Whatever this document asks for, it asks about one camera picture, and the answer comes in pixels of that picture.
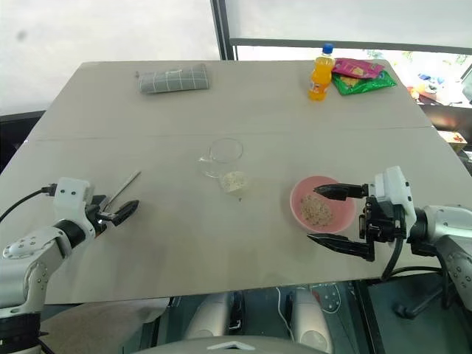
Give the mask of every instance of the gray checkered cloth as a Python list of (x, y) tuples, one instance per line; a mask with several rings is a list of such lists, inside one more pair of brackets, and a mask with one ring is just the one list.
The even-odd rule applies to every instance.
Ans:
[(139, 90), (143, 94), (208, 89), (209, 82), (204, 64), (168, 72), (139, 74)]

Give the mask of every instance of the blue bottle cap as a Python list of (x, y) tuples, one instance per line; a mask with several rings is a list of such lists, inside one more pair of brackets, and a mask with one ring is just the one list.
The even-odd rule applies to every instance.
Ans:
[(333, 52), (333, 45), (331, 43), (325, 43), (323, 46), (323, 53), (331, 54)]

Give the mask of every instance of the clear glass cup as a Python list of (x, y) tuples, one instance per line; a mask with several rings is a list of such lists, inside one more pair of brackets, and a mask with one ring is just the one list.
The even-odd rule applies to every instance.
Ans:
[(201, 172), (212, 178), (237, 171), (237, 163), (243, 155), (243, 144), (236, 139), (222, 138), (215, 140), (209, 147), (208, 154), (202, 156), (198, 163)]

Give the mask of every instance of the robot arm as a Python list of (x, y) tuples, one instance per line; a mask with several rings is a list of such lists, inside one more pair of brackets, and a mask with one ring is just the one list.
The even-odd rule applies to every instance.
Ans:
[(7, 245), (0, 258), (0, 352), (39, 353), (40, 312), (49, 278), (73, 249), (115, 226), (136, 210), (130, 201), (116, 213), (101, 212), (104, 195), (87, 181), (61, 178), (55, 189), (57, 223)]
[[(390, 167), (375, 176), (375, 181), (362, 186), (327, 184), (314, 189), (329, 199), (366, 197), (359, 215), (359, 237), (365, 242), (352, 242), (347, 237), (311, 234), (308, 237), (337, 252), (375, 259), (374, 242), (396, 241), (398, 258), (403, 240), (413, 254), (443, 259), (465, 307), (472, 310), (472, 211), (463, 206), (425, 206), (414, 208), (409, 182), (401, 169)], [(392, 257), (382, 278), (391, 274), (396, 263)]]

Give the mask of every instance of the snack bag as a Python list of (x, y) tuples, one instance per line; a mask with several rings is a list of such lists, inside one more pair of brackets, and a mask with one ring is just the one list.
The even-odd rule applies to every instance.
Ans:
[(389, 73), (382, 70), (375, 79), (357, 79), (333, 73), (334, 86), (340, 94), (362, 94), (363, 92), (382, 89), (383, 87), (395, 86), (397, 83), (390, 77)]
[(349, 58), (336, 59), (333, 68), (333, 72), (358, 79), (375, 79), (382, 70), (384, 70), (384, 66), (381, 64)]

